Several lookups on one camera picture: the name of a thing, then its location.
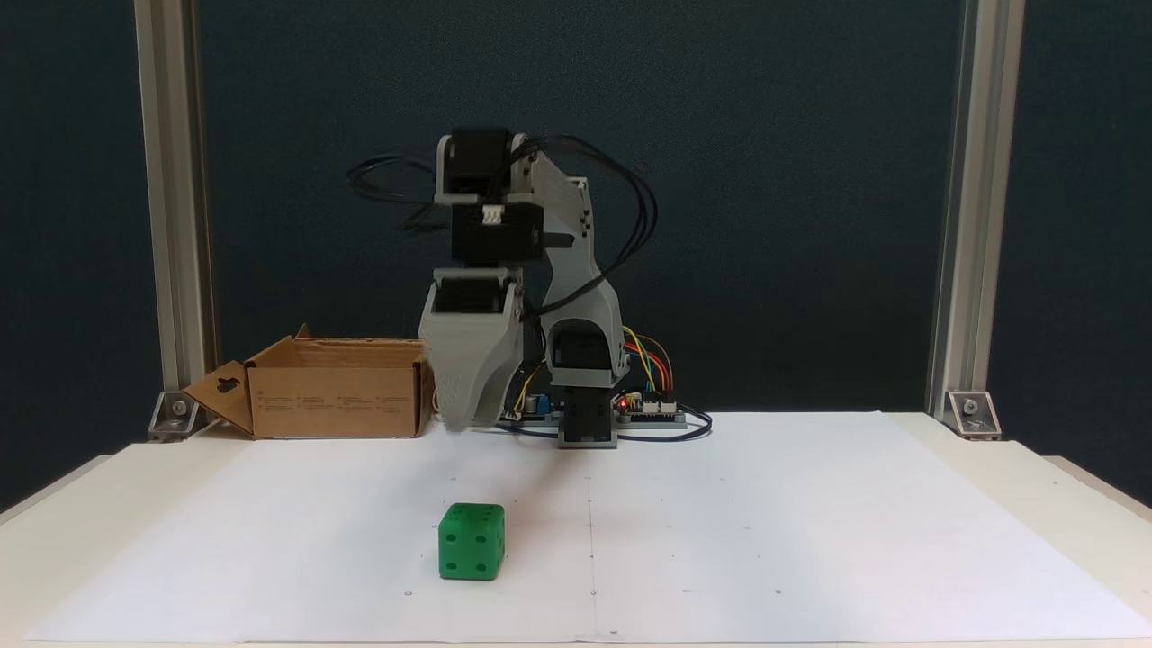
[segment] red wire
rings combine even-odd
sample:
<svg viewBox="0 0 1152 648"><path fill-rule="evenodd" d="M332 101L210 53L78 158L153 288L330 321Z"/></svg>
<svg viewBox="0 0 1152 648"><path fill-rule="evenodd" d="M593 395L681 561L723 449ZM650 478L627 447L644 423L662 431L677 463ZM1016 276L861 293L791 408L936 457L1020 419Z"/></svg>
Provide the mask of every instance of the red wire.
<svg viewBox="0 0 1152 648"><path fill-rule="evenodd" d="M636 354L641 353L641 349L636 348L636 345L632 342L624 342L624 348ZM659 357L652 355L651 353L647 354L647 357L657 370L660 371L660 389L668 389L668 369L664 366L664 362L661 362Z"/></svg>

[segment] white paper sheet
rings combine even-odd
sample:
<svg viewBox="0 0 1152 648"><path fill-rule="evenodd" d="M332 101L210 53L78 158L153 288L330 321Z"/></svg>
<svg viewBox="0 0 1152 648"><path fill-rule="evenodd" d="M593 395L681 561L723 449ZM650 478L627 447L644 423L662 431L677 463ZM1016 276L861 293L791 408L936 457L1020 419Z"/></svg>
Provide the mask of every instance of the white paper sheet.
<svg viewBox="0 0 1152 648"><path fill-rule="evenodd" d="M454 502L507 508L440 580ZM73 641L962 641L1152 636L879 414L727 414L685 444L257 442L45 619Z"/></svg>

